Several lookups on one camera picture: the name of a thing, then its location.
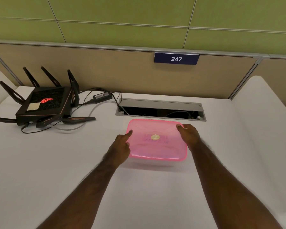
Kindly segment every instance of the forearm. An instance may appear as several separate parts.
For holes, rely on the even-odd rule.
[[[281,229],[262,202],[221,164],[203,142],[189,148],[219,229]]]
[[[90,229],[115,170],[101,162],[37,229]]]

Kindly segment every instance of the number 247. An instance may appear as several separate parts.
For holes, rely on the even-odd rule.
[[[171,60],[171,61],[178,61],[178,62],[179,62],[181,59],[182,59],[182,57],[176,57],[176,58],[175,58],[175,57],[172,57],[172,60]]]

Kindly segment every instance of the pink plastic container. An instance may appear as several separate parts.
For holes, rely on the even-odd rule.
[[[133,119],[127,132],[133,133],[130,143],[130,158],[178,162],[187,156],[187,145],[176,128],[175,121]]]

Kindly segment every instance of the hand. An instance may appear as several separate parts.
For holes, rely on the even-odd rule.
[[[181,138],[187,144],[190,150],[199,142],[201,142],[199,133],[194,126],[190,124],[183,124],[182,127],[180,124],[177,124],[176,127],[180,132]]]
[[[129,143],[126,143],[126,141],[131,135],[132,130],[125,135],[118,135],[115,141],[109,147],[108,152],[105,154],[103,162],[106,162],[107,165],[113,166],[115,169],[125,162],[130,154]]]

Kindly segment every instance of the black router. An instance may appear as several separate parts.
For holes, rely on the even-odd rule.
[[[41,69],[55,87],[40,87],[26,67],[23,67],[23,70],[35,87],[26,100],[4,82],[0,81],[1,86],[7,93],[17,103],[21,104],[16,113],[16,119],[0,118],[0,122],[16,123],[17,125],[36,123],[36,128],[43,128],[60,118],[62,118],[62,122],[65,124],[95,120],[94,117],[70,118],[72,107],[77,107],[80,100],[78,96],[79,85],[70,70],[68,70],[68,76],[71,87],[62,87],[44,67],[41,67]]]

